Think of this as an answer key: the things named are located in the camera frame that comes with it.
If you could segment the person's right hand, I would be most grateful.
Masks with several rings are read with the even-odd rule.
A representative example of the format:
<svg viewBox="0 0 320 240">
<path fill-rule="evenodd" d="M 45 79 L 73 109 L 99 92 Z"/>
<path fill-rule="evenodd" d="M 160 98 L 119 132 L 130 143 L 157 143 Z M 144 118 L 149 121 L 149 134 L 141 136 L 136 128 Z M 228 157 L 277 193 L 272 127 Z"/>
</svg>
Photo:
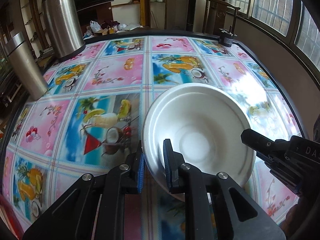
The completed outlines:
<svg viewBox="0 0 320 240">
<path fill-rule="evenodd" d="M 300 228 L 305 218 L 305 204 L 298 203 L 289 210 L 285 219 L 280 224 L 280 228 L 285 233 L 286 238 L 291 237 Z"/>
</svg>

